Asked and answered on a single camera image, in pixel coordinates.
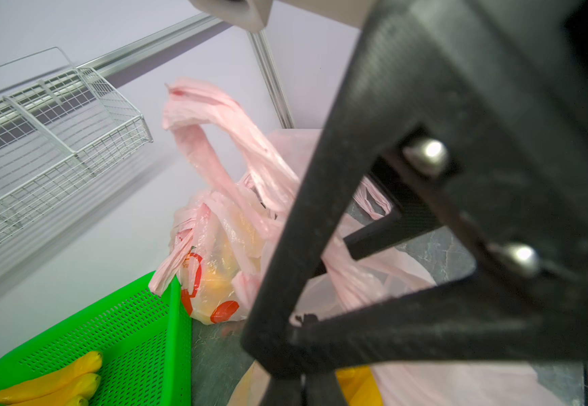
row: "yellow banana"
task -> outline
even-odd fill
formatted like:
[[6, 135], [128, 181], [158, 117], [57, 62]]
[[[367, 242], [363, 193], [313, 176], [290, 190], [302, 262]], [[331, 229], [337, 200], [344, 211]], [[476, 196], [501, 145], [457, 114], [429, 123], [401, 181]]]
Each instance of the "yellow banana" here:
[[98, 385], [100, 385], [99, 375], [84, 374], [52, 394], [27, 402], [15, 403], [15, 406], [59, 406], [66, 405], [76, 397], [91, 399], [98, 389]]
[[89, 401], [82, 396], [71, 398], [64, 406], [89, 406]]
[[102, 366], [103, 353], [86, 353], [58, 371], [0, 390], [0, 403], [10, 405], [40, 398], [61, 389], [81, 375], [99, 370]]

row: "green perforated basket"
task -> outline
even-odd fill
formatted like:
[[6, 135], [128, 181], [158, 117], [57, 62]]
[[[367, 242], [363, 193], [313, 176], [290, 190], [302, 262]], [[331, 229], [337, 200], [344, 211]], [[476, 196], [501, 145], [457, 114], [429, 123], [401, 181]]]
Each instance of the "green perforated basket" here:
[[0, 390], [104, 354], [89, 406], [190, 405], [191, 320], [173, 280], [163, 297], [152, 273], [58, 323], [0, 359]]

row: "white wire basket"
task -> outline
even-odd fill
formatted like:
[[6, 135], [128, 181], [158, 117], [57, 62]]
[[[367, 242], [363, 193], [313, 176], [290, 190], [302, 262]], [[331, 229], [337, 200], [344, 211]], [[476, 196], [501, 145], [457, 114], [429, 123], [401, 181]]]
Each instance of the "white wire basket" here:
[[[39, 53], [50, 49], [66, 56]], [[71, 69], [0, 96], [0, 243], [152, 141], [136, 107], [66, 59]]]

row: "metal rivet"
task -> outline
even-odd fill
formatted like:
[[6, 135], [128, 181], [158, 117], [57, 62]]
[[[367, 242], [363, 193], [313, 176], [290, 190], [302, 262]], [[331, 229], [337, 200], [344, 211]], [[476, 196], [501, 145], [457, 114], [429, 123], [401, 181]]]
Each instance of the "metal rivet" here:
[[403, 156], [421, 174], [436, 178], [450, 163], [445, 145], [435, 139], [422, 137], [403, 148]]
[[540, 257], [526, 244], [510, 242], [501, 248], [501, 254], [509, 269], [524, 277], [533, 277], [540, 272]]

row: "marble floor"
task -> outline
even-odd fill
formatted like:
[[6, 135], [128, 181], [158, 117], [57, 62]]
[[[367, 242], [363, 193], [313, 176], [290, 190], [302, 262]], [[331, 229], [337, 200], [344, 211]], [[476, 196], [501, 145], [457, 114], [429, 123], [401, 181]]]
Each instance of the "marble floor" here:
[[[370, 219], [355, 205], [348, 213], [361, 223]], [[441, 228], [397, 247], [424, 265], [437, 283], [472, 272], [474, 260], [447, 229]], [[193, 321], [193, 406], [224, 406], [251, 365], [240, 347], [241, 323], [202, 325]], [[582, 364], [534, 364], [540, 383], [567, 406], [584, 405]]]

